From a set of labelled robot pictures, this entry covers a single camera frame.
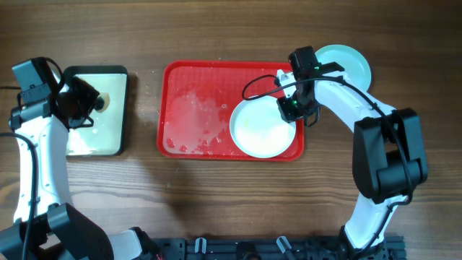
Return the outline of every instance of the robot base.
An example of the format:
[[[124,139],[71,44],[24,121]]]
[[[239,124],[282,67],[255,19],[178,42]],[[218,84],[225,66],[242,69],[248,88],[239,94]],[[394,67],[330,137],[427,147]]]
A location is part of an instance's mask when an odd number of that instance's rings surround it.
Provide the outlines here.
[[[339,246],[338,236],[317,236],[308,239],[287,239],[292,250],[282,253],[280,247],[274,239],[255,239],[255,240],[185,240],[182,238],[173,239],[153,239],[162,252],[165,260],[243,260],[249,259],[242,257],[237,249],[243,244],[253,245],[256,253],[263,260],[337,260],[336,249]],[[156,259],[150,255],[140,257],[140,259]],[[361,260],[406,260],[406,251],[403,237],[386,237],[385,243],[379,248],[377,253],[366,256]]]

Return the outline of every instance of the red tray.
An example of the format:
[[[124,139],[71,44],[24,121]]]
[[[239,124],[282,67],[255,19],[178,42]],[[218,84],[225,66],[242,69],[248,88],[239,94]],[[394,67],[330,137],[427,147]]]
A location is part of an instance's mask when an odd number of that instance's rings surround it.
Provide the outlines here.
[[[213,160],[291,161],[304,149],[304,126],[290,147],[268,159],[251,157],[233,142],[230,117],[243,100],[244,86],[258,76],[290,71],[288,63],[242,61],[175,61],[164,73],[157,148],[168,157]],[[249,87],[247,96],[274,89],[272,79]],[[274,94],[281,97],[284,92]]]

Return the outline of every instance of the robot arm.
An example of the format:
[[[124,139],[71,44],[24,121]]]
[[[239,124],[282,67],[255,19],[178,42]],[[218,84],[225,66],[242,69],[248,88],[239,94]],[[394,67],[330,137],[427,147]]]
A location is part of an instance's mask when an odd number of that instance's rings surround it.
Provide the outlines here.
[[[67,86],[61,70],[55,75],[46,58],[33,58],[13,67],[24,105],[12,109],[10,127],[35,145],[37,180],[32,183],[32,160],[25,141],[17,139],[20,152],[19,202],[14,226],[0,232],[0,252],[8,259],[20,259],[24,245],[31,259],[137,259],[144,254],[161,254],[147,234],[137,227],[107,236],[95,223],[72,206],[66,166],[69,129],[85,126],[97,105],[99,92],[86,82],[71,79]],[[36,187],[35,198],[31,188]],[[33,221],[29,220],[32,204]],[[27,243],[26,227],[32,226]],[[47,234],[61,241],[43,250]]]
[[[340,77],[354,86],[338,64],[318,63],[311,47],[297,49],[289,56],[289,61],[293,72],[283,74],[278,71],[279,82],[282,86],[300,83],[292,89],[285,89],[285,96],[278,99],[282,119],[290,122],[304,118],[307,125],[307,117],[319,113],[319,106],[324,105],[354,133],[353,176],[359,196],[353,215],[341,229],[340,236],[344,237],[346,257],[357,258],[358,252],[367,253],[364,251],[383,242],[383,234],[396,205],[410,200],[412,193],[406,185],[399,152],[385,151],[384,144],[393,137],[383,120],[389,120],[398,132],[411,184],[415,187],[427,179],[428,172],[419,118],[409,108],[395,110],[359,90],[384,113],[386,118],[383,118],[358,92],[344,84],[327,80],[310,82],[307,79]]]

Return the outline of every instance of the wooden table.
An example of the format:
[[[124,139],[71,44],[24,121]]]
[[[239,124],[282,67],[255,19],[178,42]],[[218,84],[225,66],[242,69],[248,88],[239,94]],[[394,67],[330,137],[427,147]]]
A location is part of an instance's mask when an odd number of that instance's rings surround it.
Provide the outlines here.
[[[405,236],[409,259],[462,256],[459,1],[38,2],[0,6],[0,85],[16,85],[11,66],[36,56],[62,68],[123,64],[136,79],[125,152],[68,162],[75,207],[107,233],[139,226],[153,238],[337,234],[358,190],[352,134],[328,109],[289,163],[172,160],[154,143],[170,62],[286,61],[297,47],[340,43],[367,57],[372,95],[421,116],[430,176],[388,233]],[[0,132],[9,130],[15,95],[0,90]],[[14,140],[2,139],[0,150],[2,230],[17,206],[19,155]]]

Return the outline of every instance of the light blue plate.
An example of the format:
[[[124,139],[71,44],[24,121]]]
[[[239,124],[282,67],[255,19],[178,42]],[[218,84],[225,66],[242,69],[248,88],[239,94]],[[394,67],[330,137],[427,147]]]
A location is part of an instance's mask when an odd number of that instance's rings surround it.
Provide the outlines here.
[[[336,62],[345,68],[355,87],[367,91],[372,81],[372,72],[366,58],[355,49],[345,45],[328,45],[316,51],[322,64]]]

